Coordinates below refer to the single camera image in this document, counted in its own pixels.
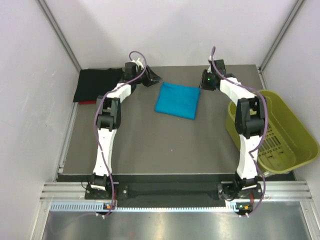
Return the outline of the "folded black t-shirt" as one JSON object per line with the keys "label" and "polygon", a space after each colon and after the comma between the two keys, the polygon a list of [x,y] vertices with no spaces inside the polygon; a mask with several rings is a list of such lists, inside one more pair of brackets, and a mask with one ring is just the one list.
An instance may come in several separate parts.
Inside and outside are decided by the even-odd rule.
{"label": "folded black t-shirt", "polygon": [[103,96],[113,90],[122,76],[121,68],[82,69],[79,73],[73,102],[96,102],[98,96]]}

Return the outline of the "right aluminium corner post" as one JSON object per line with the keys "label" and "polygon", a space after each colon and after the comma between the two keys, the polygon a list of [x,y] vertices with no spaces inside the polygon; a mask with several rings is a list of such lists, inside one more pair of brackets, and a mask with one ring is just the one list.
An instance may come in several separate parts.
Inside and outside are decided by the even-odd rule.
{"label": "right aluminium corner post", "polygon": [[268,66],[273,55],[275,54],[276,50],[278,49],[279,45],[281,44],[282,40],[284,39],[286,33],[288,32],[289,28],[291,27],[292,23],[294,22],[295,18],[297,17],[305,2],[305,0],[296,0],[294,2],[293,7],[289,11],[288,16],[285,18],[284,23],[282,24],[278,34],[276,35],[274,41],[271,44],[271,47],[267,51],[266,56],[263,58],[261,65],[258,67],[260,73],[262,73]]}

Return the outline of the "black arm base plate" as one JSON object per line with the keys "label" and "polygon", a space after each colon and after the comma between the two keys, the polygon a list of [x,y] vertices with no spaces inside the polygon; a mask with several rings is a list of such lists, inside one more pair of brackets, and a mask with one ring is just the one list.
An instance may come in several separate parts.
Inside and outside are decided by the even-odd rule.
{"label": "black arm base plate", "polygon": [[248,201],[256,188],[234,195],[234,174],[114,174],[114,198],[122,208],[223,207],[225,200]]}

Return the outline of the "left aluminium corner post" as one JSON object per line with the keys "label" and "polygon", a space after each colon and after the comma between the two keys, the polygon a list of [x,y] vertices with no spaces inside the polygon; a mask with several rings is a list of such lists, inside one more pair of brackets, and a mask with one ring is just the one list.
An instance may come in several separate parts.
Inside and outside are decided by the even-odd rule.
{"label": "left aluminium corner post", "polygon": [[49,22],[51,28],[53,29],[55,35],[57,36],[59,42],[61,43],[63,49],[65,50],[67,56],[71,60],[73,66],[75,69],[80,72],[82,69],[80,66],[79,61],[77,60],[72,48],[70,47],[65,35],[63,34],[56,18],[54,17],[50,7],[48,6],[47,2],[45,0],[36,0],[36,3],[40,7],[41,11],[43,12],[45,18]]}

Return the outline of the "green plastic laundry basket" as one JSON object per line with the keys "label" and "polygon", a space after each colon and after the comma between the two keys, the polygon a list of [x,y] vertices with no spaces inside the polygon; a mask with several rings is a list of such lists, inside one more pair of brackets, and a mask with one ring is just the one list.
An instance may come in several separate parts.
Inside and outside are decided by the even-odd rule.
{"label": "green plastic laundry basket", "polygon": [[268,130],[257,163],[265,176],[285,174],[316,160],[320,145],[285,101],[274,91],[260,93],[266,98]]}

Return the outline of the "folded red t-shirt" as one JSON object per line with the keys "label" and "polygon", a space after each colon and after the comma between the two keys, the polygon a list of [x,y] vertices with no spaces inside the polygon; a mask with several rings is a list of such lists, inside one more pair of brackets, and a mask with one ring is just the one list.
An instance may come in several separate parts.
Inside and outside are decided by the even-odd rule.
{"label": "folded red t-shirt", "polygon": [[89,100],[89,101],[80,101],[78,102],[79,105],[92,105],[92,104],[96,104],[96,100]]}

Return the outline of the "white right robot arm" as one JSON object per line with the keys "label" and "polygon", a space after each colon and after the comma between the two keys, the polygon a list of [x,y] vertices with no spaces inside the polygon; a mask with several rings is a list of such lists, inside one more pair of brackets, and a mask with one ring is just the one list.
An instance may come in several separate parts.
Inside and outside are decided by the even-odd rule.
{"label": "white right robot arm", "polygon": [[222,59],[208,60],[209,68],[203,70],[199,87],[203,90],[218,90],[236,106],[234,127],[239,135],[239,164],[233,181],[233,194],[245,198],[258,185],[258,145],[266,124],[266,113],[262,96],[255,95],[238,82],[232,74],[226,73]]}

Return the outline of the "aluminium front frame rail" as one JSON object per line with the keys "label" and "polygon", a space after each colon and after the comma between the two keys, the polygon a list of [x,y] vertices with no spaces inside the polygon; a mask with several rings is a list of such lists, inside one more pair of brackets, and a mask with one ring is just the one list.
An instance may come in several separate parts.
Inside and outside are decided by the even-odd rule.
{"label": "aluminium front frame rail", "polygon": [[55,212],[237,212],[258,202],[310,202],[303,181],[268,181],[245,196],[222,197],[213,182],[142,183],[116,185],[115,199],[90,189],[85,183],[45,183],[40,201]]}

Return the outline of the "blue t-shirt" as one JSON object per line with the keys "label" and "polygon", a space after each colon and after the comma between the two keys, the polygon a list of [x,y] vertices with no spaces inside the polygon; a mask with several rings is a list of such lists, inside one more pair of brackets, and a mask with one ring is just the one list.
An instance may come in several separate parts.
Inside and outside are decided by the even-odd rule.
{"label": "blue t-shirt", "polygon": [[198,87],[164,82],[155,104],[157,113],[194,120],[201,90]]}

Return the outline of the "aluminium corner post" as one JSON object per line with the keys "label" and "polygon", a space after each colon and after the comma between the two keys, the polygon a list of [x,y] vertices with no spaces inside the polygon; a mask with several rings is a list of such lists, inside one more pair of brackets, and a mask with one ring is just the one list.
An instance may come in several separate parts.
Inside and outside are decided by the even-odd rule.
{"label": "aluminium corner post", "polygon": [[278,34],[276,35],[274,41],[271,44],[271,47],[267,51],[266,56],[263,58],[261,65],[258,67],[260,73],[262,73],[268,66],[273,55],[275,54],[276,50],[278,49],[279,45],[281,44],[282,40],[284,39],[286,33],[288,32],[289,28],[291,27],[292,23],[294,22],[295,18],[297,17],[305,2],[305,0],[296,0],[294,2],[293,7],[289,11],[288,16],[285,18],[284,23],[282,24]]}
{"label": "aluminium corner post", "polygon": [[79,61],[77,60],[72,48],[70,47],[65,35],[63,34],[56,18],[54,17],[50,7],[48,6],[47,2],[45,0],[36,0],[36,3],[40,7],[41,11],[43,12],[45,18],[49,22],[51,28],[53,29],[55,35],[57,36],[59,42],[61,43],[63,49],[65,50],[67,56],[71,60],[73,66],[75,69],[80,72],[82,69],[80,66]]}

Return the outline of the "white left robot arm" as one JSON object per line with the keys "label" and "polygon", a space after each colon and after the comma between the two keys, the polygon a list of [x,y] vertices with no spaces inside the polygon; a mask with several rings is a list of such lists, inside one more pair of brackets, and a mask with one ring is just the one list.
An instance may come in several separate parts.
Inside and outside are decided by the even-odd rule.
{"label": "white left robot arm", "polygon": [[138,84],[150,87],[161,80],[161,77],[139,59],[131,60],[125,63],[119,83],[104,96],[97,97],[94,133],[98,147],[90,184],[102,198],[109,198],[114,191],[111,158],[114,139],[122,120],[121,103],[133,94]]}

